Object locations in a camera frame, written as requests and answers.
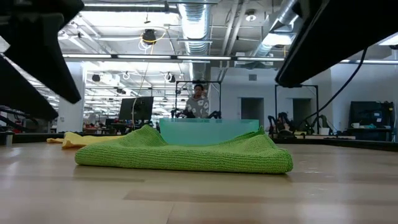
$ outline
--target white wall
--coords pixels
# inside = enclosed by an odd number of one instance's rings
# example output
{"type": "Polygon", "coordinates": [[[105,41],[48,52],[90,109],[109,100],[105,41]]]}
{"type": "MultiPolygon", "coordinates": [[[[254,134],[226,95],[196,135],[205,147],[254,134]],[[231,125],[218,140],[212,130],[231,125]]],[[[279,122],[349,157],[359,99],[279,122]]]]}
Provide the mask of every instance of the white wall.
{"type": "MultiPolygon", "coordinates": [[[[394,55],[385,60],[395,60],[394,55]]],[[[332,92],[336,93],[358,65],[338,64],[331,67],[332,92]]],[[[351,101],[398,102],[398,69],[395,65],[363,65],[348,86],[333,101],[333,125],[344,131],[348,127],[351,101]]]]}
{"type": "MultiPolygon", "coordinates": [[[[397,60],[394,52],[385,60],[397,60]]],[[[351,76],[358,65],[338,64],[311,78],[304,84],[319,86],[319,107],[321,108],[351,76]]],[[[218,69],[212,68],[213,79],[218,69]]],[[[242,68],[230,68],[222,86],[221,111],[225,119],[239,119],[239,97],[264,98],[264,120],[275,116],[274,78],[277,71],[242,68]],[[257,81],[248,81],[249,74],[256,74],[257,81]]],[[[316,111],[315,90],[311,88],[279,88],[278,113],[288,112],[293,116],[293,98],[311,98],[312,111],[316,111]]],[[[394,101],[398,103],[398,66],[394,65],[363,65],[352,82],[326,107],[324,114],[337,130],[344,131],[348,127],[348,113],[351,101],[394,101]]],[[[218,110],[216,91],[210,94],[210,109],[218,110]]]]}
{"type": "MultiPolygon", "coordinates": [[[[318,85],[319,109],[332,97],[331,70],[325,70],[310,79],[312,85],[318,85]]],[[[325,115],[330,123],[333,124],[333,103],[332,101],[319,115],[325,115]]],[[[312,100],[312,112],[317,111],[316,100],[312,100]]]]}
{"type": "MultiPolygon", "coordinates": [[[[221,112],[224,119],[240,119],[239,98],[263,98],[264,121],[269,125],[268,116],[275,116],[275,90],[274,78],[277,72],[271,69],[246,70],[230,68],[225,76],[221,91],[221,112]],[[257,81],[248,81],[248,74],[256,74],[257,81]]],[[[218,75],[218,69],[212,69],[213,77],[218,75]]],[[[307,88],[282,88],[278,87],[278,113],[286,112],[288,117],[293,117],[294,98],[313,98],[315,95],[307,88]]],[[[216,91],[210,90],[210,110],[218,110],[219,98],[216,91]]]]}
{"type": "Polygon", "coordinates": [[[81,100],[74,105],[60,98],[58,108],[57,132],[83,130],[83,111],[85,102],[86,70],[80,62],[68,62],[69,71],[80,93],[81,100]]]}

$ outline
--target towel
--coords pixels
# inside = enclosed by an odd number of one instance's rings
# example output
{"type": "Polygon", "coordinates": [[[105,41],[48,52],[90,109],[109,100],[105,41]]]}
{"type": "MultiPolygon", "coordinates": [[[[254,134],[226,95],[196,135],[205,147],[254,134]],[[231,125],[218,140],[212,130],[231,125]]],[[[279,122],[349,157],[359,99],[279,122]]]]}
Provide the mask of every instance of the towel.
{"type": "Polygon", "coordinates": [[[79,149],[75,162],[87,166],[262,174],[282,174],[293,168],[289,152],[279,149],[262,128],[210,146],[178,146],[167,144],[154,128],[144,126],[122,138],[79,149]]]}
{"type": "Polygon", "coordinates": [[[48,138],[47,143],[62,143],[62,149],[70,147],[83,147],[89,144],[118,139],[122,136],[80,136],[75,133],[67,132],[62,138],[48,138]]]}

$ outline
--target doorway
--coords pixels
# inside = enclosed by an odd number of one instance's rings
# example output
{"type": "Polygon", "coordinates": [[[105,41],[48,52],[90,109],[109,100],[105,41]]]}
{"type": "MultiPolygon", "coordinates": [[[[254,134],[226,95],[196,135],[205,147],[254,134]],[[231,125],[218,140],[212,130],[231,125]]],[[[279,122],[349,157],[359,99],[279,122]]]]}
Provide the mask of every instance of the doorway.
{"type": "Polygon", "coordinates": [[[256,119],[264,126],[264,99],[241,98],[241,119],[256,119]]]}
{"type": "Polygon", "coordinates": [[[305,123],[298,125],[311,114],[311,99],[293,99],[293,123],[299,131],[305,130],[305,123]]]}

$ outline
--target light blue plastic container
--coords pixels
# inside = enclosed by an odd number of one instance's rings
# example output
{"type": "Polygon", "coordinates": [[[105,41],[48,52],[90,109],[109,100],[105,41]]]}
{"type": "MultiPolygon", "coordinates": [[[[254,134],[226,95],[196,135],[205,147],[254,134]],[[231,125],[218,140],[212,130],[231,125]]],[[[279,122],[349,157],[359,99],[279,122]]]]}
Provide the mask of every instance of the light blue plastic container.
{"type": "Polygon", "coordinates": [[[258,129],[259,121],[251,119],[160,119],[162,137],[176,145],[217,144],[258,129]]]}

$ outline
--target person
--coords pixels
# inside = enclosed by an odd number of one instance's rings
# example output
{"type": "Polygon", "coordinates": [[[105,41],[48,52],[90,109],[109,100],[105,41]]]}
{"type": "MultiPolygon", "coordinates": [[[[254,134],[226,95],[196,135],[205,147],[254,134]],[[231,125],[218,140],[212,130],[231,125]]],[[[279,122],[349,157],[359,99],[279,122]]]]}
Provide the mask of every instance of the person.
{"type": "Polygon", "coordinates": [[[196,118],[207,118],[209,116],[209,100],[204,93],[203,85],[196,84],[194,95],[187,100],[185,105],[185,109],[192,112],[196,118]]]}

